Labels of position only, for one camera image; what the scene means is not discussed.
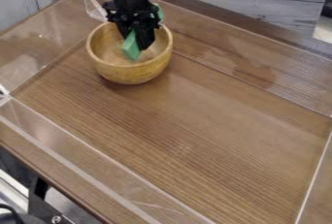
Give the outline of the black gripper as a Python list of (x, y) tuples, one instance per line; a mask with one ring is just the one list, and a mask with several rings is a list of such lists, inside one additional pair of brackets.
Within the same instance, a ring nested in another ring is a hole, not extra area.
[(155, 41), (155, 21), (144, 19), (159, 18), (159, 8), (149, 0), (108, 0), (102, 2), (102, 9), (107, 20), (115, 22), (123, 38), (129, 35), (133, 23), (137, 47), (139, 50), (145, 50)]

